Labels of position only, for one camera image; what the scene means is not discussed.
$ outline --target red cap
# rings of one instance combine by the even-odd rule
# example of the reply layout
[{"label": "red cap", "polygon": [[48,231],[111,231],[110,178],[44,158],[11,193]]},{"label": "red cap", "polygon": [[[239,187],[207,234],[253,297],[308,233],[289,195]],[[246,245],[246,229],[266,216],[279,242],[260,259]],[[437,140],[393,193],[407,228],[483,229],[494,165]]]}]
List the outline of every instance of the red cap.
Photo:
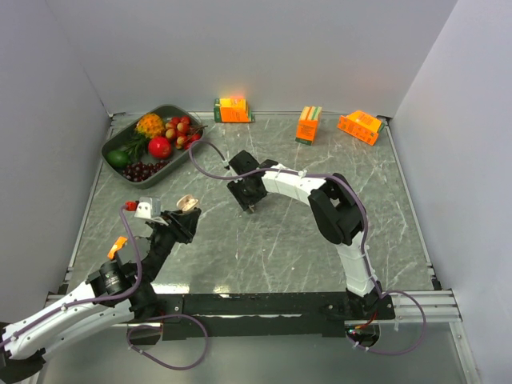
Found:
[{"label": "red cap", "polygon": [[138,202],[125,202],[126,210],[134,212],[137,209]]}]

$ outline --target floor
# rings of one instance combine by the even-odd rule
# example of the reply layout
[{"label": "floor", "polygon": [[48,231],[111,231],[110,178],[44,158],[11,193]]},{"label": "floor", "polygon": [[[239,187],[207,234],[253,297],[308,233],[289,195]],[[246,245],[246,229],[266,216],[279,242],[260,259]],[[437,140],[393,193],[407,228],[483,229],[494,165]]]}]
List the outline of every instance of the floor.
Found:
[{"label": "floor", "polygon": [[[398,350],[418,337],[420,325],[382,326],[375,348]],[[398,357],[353,350],[344,338],[318,335],[212,338],[206,359],[192,370],[167,370],[126,347],[126,328],[109,328],[56,356],[38,383],[256,384],[415,383],[466,380],[448,324],[430,324],[423,344]],[[204,341],[160,342],[148,352],[171,365],[191,364]]]},{"label": "floor", "polygon": [[[138,116],[116,115],[114,132]],[[426,256],[388,133],[375,146],[352,138],[337,127],[337,118],[322,119],[312,146],[294,140],[298,115],[258,115],[251,124],[215,124],[206,136],[233,157],[248,150],[296,170],[343,174],[366,206],[370,220],[369,255],[385,289],[432,290]],[[209,147],[198,151],[209,172],[226,174]],[[174,248],[154,282],[159,293],[301,292],[345,289],[336,249],[320,235],[310,208],[280,195],[269,195],[254,214],[241,211],[226,182],[203,176],[187,162],[160,184],[137,190],[99,175],[70,289],[106,260],[124,229],[118,208],[140,196],[159,196],[163,209],[174,209],[184,194],[200,198],[203,213],[189,245]],[[138,235],[149,235],[143,222],[130,219]]]}]

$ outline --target cable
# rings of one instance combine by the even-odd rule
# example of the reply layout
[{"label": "cable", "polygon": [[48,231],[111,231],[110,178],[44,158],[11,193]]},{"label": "cable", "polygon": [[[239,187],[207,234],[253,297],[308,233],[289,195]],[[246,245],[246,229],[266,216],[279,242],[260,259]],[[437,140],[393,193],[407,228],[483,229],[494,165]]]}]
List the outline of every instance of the cable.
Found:
[{"label": "cable", "polygon": [[119,216],[121,216],[121,221],[122,221],[123,226],[125,227],[126,233],[128,234],[128,239],[130,240],[130,243],[135,250],[135,263],[137,264],[137,277],[135,280],[135,284],[131,288],[129,288],[128,290],[124,291],[121,294],[114,294],[112,296],[102,296],[100,298],[87,298],[84,300],[78,300],[76,302],[70,302],[67,304],[63,304],[61,307],[55,308],[55,309],[51,310],[50,312],[42,315],[40,318],[37,318],[36,320],[31,322],[30,324],[27,324],[20,330],[13,332],[11,338],[8,338],[8,339],[0,342],[0,348],[4,347],[8,343],[10,343],[13,339],[15,340],[21,334],[24,334],[28,330],[34,328],[37,324],[44,322],[48,318],[52,317],[54,314],[60,312],[61,310],[63,310],[62,308],[64,308],[64,310],[67,310],[68,308],[71,308],[72,306],[79,306],[81,304],[86,304],[89,302],[99,303],[99,302],[106,302],[109,300],[120,300],[120,299],[128,298],[137,290],[137,288],[140,286],[141,280],[142,280],[142,261],[141,261],[141,255],[140,255],[139,249],[137,247],[137,243],[135,241],[134,234],[132,233],[130,225],[128,224],[128,221],[126,220],[126,217],[123,212],[125,208],[126,208],[126,206],[123,205],[119,209]]},{"label": "cable", "polygon": [[[212,148],[214,148],[217,151],[217,153],[220,154],[223,161],[226,158],[222,155],[222,152],[220,151],[220,149],[217,148],[216,145],[213,144],[212,142],[208,142],[207,140],[204,140],[204,139],[200,139],[195,142],[192,142],[192,144],[190,145],[190,148],[189,148],[190,160],[192,161],[192,164],[194,164],[194,166],[196,167],[196,169],[199,172],[201,172],[205,176],[208,176],[209,178],[215,178],[217,180],[238,180],[240,178],[247,178],[253,174],[259,174],[259,173],[264,173],[264,172],[281,172],[284,174],[298,175],[298,172],[296,170],[280,170],[277,168],[258,168],[256,170],[252,170],[252,171],[246,172],[244,174],[239,174],[236,176],[219,176],[216,174],[211,174],[210,172],[201,168],[200,165],[198,164],[198,162],[196,161],[196,158],[194,157],[193,149],[197,144],[200,144],[200,143],[205,143],[205,144],[211,146]],[[354,190],[352,190],[352,188],[350,188],[350,186],[346,182],[344,182],[340,178],[337,178],[336,176],[333,176],[332,174],[306,174],[304,177],[305,178],[323,178],[323,179],[328,178],[329,180],[332,180],[332,181],[336,182],[337,184],[339,184],[354,199],[355,204],[359,208],[359,211],[361,212],[361,216],[362,216],[362,240],[361,240],[360,250],[361,250],[361,253],[363,256],[363,260],[365,262],[366,272],[370,276],[370,280],[372,281],[372,283],[375,286],[378,297],[382,300],[388,294],[403,294],[404,296],[409,298],[419,308],[419,311],[422,315],[422,332],[420,334],[419,339],[411,347],[406,348],[404,350],[399,350],[396,352],[393,352],[393,351],[388,352],[388,351],[374,350],[374,349],[369,349],[368,351],[372,352],[374,354],[385,354],[385,355],[391,355],[391,356],[398,356],[400,354],[406,354],[406,353],[411,352],[412,350],[415,350],[416,348],[418,348],[418,346],[420,346],[420,344],[423,342],[423,339],[425,338],[425,333],[426,333],[425,311],[423,310],[420,303],[414,297],[412,297],[410,294],[408,294],[402,290],[388,290],[386,292],[382,292],[382,290],[378,286],[377,281],[374,278],[373,271],[371,269],[370,260],[368,259],[368,255],[366,254],[366,240],[368,238],[368,230],[369,230],[368,215],[366,214],[366,208],[362,204],[361,200],[356,195]],[[356,345],[356,347],[359,349],[362,349],[362,350],[367,350],[365,347],[360,346],[360,345]]]},{"label": "cable", "polygon": [[377,311],[372,314],[370,320],[368,320],[365,324],[362,324],[360,326],[356,326],[356,330],[364,330],[366,327],[368,327],[369,324],[371,324],[375,319],[377,318]]},{"label": "cable", "polygon": [[160,366],[163,366],[170,370],[191,370],[192,368],[198,366],[204,360],[204,358],[206,356],[206,352],[208,351],[208,346],[210,344],[210,338],[208,337],[208,333],[206,332],[206,328],[204,327],[204,325],[201,324],[199,320],[197,320],[196,318],[193,318],[192,316],[189,316],[188,314],[165,314],[163,316],[157,316],[155,318],[148,318],[147,321],[163,320],[164,318],[187,318],[187,319],[191,320],[192,322],[195,322],[199,326],[199,328],[201,328],[202,333],[205,336],[205,347],[202,350],[201,356],[199,356],[199,358],[195,362],[193,362],[192,364],[190,364],[188,366],[172,366],[170,364],[163,362],[162,360],[157,359],[152,354],[148,354],[144,350],[141,350],[140,348],[134,346],[131,343],[130,336],[135,330],[157,330],[158,328],[156,326],[136,326],[135,328],[132,328],[131,330],[129,330],[128,333],[126,334],[126,342],[128,342],[129,348],[131,350],[134,350],[135,352],[140,353],[142,356],[152,360],[153,362],[156,362]]}]

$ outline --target orange clip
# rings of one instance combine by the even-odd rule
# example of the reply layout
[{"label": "orange clip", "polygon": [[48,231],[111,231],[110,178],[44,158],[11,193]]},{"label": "orange clip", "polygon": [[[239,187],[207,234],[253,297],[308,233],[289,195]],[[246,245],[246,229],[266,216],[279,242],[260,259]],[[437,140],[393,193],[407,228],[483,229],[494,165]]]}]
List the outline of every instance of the orange clip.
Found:
[{"label": "orange clip", "polygon": [[120,250],[121,248],[123,248],[126,244],[126,242],[128,241],[127,238],[123,237],[123,236],[119,236],[118,239],[115,241],[115,243],[112,245],[112,248],[110,248],[110,252],[109,252],[109,259],[110,260],[114,260],[115,258],[115,253]]}]

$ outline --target white wall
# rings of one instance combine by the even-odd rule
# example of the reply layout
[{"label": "white wall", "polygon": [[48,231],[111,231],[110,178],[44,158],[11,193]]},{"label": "white wall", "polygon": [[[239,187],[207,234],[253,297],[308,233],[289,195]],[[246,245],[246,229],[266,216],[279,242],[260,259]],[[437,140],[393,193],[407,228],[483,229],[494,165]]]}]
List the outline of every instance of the white wall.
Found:
[{"label": "white wall", "polygon": [[486,383],[512,380],[512,2],[459,0],[392,131]]},{"label": "white wall", "polygon": [[47,0],[109,112],[364,109],[392,116],[456,0]]},{"label": "white wall", "polygon": [[62,281],[108,117],[44,0],[0,4],[0,321]]}]

